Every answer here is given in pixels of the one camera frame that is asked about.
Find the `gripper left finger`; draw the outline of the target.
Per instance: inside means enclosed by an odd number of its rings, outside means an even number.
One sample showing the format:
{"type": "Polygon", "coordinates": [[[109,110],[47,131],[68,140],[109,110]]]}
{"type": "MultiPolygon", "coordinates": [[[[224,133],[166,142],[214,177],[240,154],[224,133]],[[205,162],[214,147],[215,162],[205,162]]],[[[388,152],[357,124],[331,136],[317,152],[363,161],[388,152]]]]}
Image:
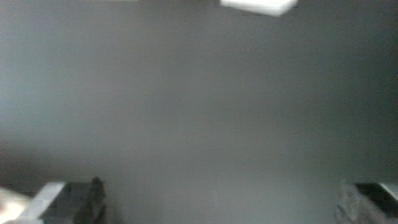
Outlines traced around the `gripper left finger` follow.
{"type": "Polygon", "coordinates": [[[16,218],[16,224],[105,224],[105,184],[48,182],[16,218]]]}

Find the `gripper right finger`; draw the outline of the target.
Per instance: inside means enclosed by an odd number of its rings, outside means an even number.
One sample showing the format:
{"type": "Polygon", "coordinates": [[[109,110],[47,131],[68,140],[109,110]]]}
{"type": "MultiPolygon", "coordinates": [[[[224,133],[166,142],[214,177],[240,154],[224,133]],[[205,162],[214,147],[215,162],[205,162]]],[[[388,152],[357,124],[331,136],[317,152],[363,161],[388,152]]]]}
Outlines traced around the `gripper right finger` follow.
{"type": "Polygon", "coordinates": [[[398,182],[341,183],[336,224],[398,224],[398,182]]]}

